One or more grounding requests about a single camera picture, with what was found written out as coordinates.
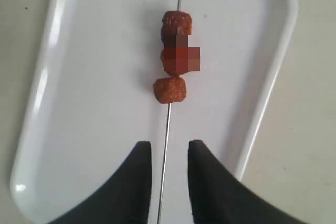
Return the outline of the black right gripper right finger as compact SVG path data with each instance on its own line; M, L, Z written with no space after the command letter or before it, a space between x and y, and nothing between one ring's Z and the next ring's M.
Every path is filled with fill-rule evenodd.
M194 223L291 223L291 217L242 185L201 140L188 146Z

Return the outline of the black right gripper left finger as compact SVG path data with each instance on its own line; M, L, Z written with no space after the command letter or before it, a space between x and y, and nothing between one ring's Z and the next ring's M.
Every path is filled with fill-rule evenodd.
M51 223L147 223L151 190L151 144L140 141L98 190Z

